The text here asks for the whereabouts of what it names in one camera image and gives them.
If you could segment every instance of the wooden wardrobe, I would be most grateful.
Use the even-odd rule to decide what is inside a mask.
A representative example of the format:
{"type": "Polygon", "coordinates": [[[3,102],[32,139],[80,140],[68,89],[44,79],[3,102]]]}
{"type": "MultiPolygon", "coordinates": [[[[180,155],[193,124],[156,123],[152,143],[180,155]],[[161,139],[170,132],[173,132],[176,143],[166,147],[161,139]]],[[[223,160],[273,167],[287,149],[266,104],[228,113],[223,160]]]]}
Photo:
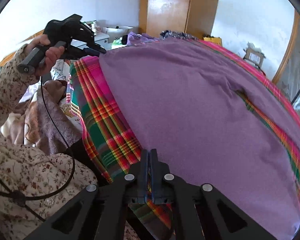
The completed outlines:
{"type": "Polygon", "coordinates": [[[218,0],[140,0],[140,32],[158,37],[164,30],[211,34],[218,0]]]}

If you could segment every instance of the white container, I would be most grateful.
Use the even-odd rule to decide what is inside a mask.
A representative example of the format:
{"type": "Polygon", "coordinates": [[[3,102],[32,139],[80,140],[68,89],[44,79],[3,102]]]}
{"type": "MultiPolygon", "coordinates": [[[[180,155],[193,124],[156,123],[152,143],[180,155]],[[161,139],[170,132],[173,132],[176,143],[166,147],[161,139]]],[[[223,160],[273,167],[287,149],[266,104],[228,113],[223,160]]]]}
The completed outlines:
{"type": "Polygon", "coordinates": [[[103,33],[109,35],[109,43],[113,42],[114,40],[120,39],[122,36],[127,35],[129,32],[132,31],[132,27],[129,26],[111,26],[111,27],[104,27],[102,29],[103,33]]]}
{"type": "Polygon", "coordinates": [[[93,23],[91,24],[91,28],[92,31],[96,34],[96,33],[101,33],[101,27],[98,25],[97,21],[93,21],[93,23]]]}

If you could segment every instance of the bedding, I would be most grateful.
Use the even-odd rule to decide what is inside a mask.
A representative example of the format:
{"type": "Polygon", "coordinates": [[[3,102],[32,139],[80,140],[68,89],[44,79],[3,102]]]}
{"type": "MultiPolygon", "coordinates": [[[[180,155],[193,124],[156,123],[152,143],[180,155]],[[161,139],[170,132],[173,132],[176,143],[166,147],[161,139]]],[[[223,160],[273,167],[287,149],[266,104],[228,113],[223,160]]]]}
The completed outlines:
{"type": "MultiPolygon", "coordinates": [[[[50,74],[52,80],[64,80],[68,81],[69,73],[70,73],[70,60],[58,59],[56,64],[52,67],[50,74]]],[[[36,84],[30,85],[27,88],[27,91],[24,93],[20,102],[25,102],[29,100],[34,93],[39,89],[41,82],[37,82],[36,84]]]]}
{"type": "MultiPolygon", "coordinates": [[[[52,119],[67,143],[72,145],[81,138],[82,132],[73,125],[58,106],[60,99],[65,97],[66,85],[65,81],[47,81],[43,85],[43,94],[52,119]]],[[[64,152],[67,149],[47,114],[41,88],[31,99],[17,105],[1,127],[1,132],[14,144],[37,147],[46,155],[64,152]]]]}
{"type": "Polygon", "coordinates": [[[71,111],[71,103],[68,102],[66,98],[63,98],[60,100],[59,106],[62,109],[63,113],[66,115],[66,117],[69,119],[69,121],[82,134],[83,129],[82,129],[80,118],[78,118],[78,116],[73,114],[73,112],[71,111]]]}
{"type": "MultiPolygon", "coordinates": [[[[75,62],[68,92],[108,181],[128,172],[141,147],[157,148],[172,173],[212,183],[277,239],[293,238],[300,118],[241,58],[210,42],[139,44],[75,62]]],[[[169,206],[131,208],[156,238],[169,230],[169,206]]]]}

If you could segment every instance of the white wall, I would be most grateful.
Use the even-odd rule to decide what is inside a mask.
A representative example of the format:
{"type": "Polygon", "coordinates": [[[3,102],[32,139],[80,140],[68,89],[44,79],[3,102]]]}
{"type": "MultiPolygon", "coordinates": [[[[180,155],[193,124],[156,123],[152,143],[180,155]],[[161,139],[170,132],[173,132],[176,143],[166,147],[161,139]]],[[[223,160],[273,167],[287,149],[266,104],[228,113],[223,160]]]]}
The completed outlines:
{"type": "Polygon", "coordinates": [[[0,61],[16,44],[72,14],[104,25],[138,26],[139,0],[11,0],[0,14],[0,61]]]}
{"type": "Polygon", "coordinates": [[[262,69],[271,80],[287,49],[294,20],[288,0],[219,0],[212,36],[240,57],[248,42],[261,48],[262,69]]]}

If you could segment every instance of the screw head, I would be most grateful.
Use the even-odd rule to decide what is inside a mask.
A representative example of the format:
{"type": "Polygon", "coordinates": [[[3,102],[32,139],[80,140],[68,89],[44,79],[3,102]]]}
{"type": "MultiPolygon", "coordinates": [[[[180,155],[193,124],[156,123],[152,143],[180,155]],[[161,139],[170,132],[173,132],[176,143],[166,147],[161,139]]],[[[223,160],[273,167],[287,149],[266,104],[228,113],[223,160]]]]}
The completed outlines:
{"type": "Polygon", "coordinates": [[[127,174],[126,176],[124,176],[125,180],[133,180],[134,179],[134,175],[133,174],[127,174]]]}
{"type": "Polygon", "coordinates": [[[174,179],[174,176],[173,176],[173,174],[168,173],[168,174],[166,174],[166,175],[164,176],[164,179],[165,179],[165,180],[173,180],[173,179],[174,179]]]}
{"type": "Polygon", "coordinates": [[[204,191],[212,191],[212,189],[213,189],[213,186],[212,185],[210,185],[210,184],[203,184],[202,185],[202,189],[204,190],[204,191]]]}
{"type": "Polygon", "coordinates": [[[94,184],[90,184],[90,185],[88,185],[88,186],[86,187],[86,190],[87,190],[88,192],[93,192],[93,191],[95,191],[96,189],[97,189],[97,186],[94,185],[94,184]]]}

